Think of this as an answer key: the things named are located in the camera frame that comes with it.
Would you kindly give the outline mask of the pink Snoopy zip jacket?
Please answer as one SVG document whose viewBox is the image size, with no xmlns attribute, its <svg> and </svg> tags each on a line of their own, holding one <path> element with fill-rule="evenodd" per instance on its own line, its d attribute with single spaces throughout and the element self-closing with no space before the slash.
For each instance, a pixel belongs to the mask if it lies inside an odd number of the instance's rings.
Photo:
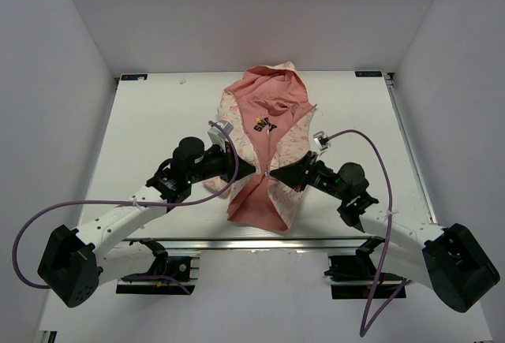
<svg viewBox="0 0 505 343">
<path fill-rule="evenodd" d="M 297 216 L 303 192 L 270 172 L 293 164 L 310 149 L 315 105 L 292 62 L 257 65 L 223 90 L 217 114 L 234 127 L 230 137 L 239 158 L 255 167 L 224 192 L 231 222 L 284 233 Z"/>
</svg>

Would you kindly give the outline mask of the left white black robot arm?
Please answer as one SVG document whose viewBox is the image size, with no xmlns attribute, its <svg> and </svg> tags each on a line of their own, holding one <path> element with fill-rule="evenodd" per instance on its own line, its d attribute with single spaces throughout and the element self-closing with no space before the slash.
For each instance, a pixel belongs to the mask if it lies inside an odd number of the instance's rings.
<svg viewBox="0 0 505 343">
<path fill-rule="evenodd" d="M 218 177 L 232 185 L 255 171 L 228 142 L 205 148 L 202 140 L 186 137 L 125 204 L 74 229 L 56 228 L 37 273 L 69 308 L 84 303 L 109 281 L 134 274 L 160 278 L 167 263 L 161 244 L 150 238 L 129 246 L 120 242 L 178 207 L 189 198 L 193 184 Z"/>
</svg>

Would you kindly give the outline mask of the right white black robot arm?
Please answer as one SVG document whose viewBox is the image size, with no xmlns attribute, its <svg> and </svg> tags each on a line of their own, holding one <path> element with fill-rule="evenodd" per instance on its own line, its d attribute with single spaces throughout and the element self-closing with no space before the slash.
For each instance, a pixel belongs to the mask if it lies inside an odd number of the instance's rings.
<svg viewBox="0 0 505 343">
<path fill-rule="evenodd" d="M 464 313 L 500 281 L 474 235 L 463 225 L 430 225 L 380 210 L 367 192 L 363 168 L 347 162 L 338 171 L 308 152 L 270 175 L 296 192 L 313 187 L 339 199 L 344 223 L 372 239 L 356 252 L 357 272 L 373 279 L 385 270 L 434 291 L 451 309 Z"/>
</svg>

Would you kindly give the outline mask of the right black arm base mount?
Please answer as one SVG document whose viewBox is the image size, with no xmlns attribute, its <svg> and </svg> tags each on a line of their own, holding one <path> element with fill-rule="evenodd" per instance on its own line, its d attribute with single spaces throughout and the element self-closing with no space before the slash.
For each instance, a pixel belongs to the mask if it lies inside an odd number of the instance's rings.
<svg viewBox="0 0 505 343">
<path fill-rule="evenodd" d="M 376 265 L 370 255 L 383 245 L 383 238 L 370 237 L 347 254 L 328 256 L 324 275 L 331 284 L 333 300 L 366 300 L 371 293 Z"/>
</svg>

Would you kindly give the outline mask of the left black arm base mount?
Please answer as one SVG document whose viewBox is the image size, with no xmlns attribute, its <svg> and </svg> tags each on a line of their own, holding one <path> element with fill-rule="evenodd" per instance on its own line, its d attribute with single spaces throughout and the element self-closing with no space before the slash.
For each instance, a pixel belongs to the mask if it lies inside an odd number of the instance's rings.
<svg viewBox="0 0 505 343">
<path fill-rule="evenodd" d="M 194 253 L 169 252 L 151 238 L 134 240 L 154 255 L 149 269 L 144 273 L 129 274 L 118 280 L 117 294 L 129 295 L 180 295 L 190 296 L 199 277 L 200 257 Z"/>
</svg>

